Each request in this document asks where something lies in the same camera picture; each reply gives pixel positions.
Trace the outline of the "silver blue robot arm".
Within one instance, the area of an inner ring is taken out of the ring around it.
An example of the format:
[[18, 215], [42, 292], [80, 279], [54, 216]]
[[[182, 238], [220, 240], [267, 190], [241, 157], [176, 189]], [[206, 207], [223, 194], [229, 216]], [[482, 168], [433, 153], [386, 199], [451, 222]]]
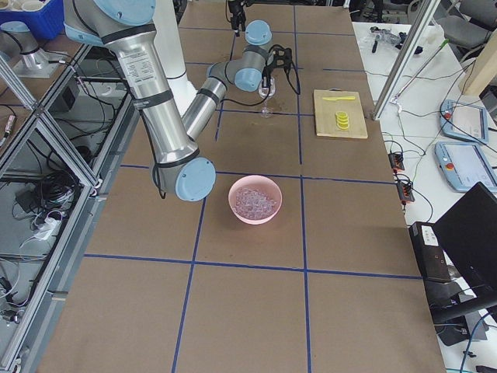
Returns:
[[151, 177], [162, 193], [204, 199], [213, 189], [213, 163], [197, 138], [230, 85], [254, 92], [270, 61], [272, 32], [263, 20], [245, 29], [239, 59], [209, 67], [197, 92], [188, 90], [176, 14], [170, 1], [65, 1], [67, 36], [116, 55], [153, 151]]

